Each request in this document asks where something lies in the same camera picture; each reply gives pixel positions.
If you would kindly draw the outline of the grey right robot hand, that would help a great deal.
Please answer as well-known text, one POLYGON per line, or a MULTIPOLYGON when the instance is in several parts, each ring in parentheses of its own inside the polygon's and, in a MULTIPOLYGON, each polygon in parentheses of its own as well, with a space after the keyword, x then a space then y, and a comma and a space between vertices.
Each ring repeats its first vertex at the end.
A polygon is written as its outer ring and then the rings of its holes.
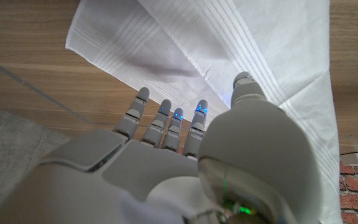
POLYGON ((247 72, 231 108, 210 124, 165 100, 140 140, 141 88, 113 130, 97 129, 45 156, 2 204, 0 223, 317 223, 321 185, 301 128, 247 72))

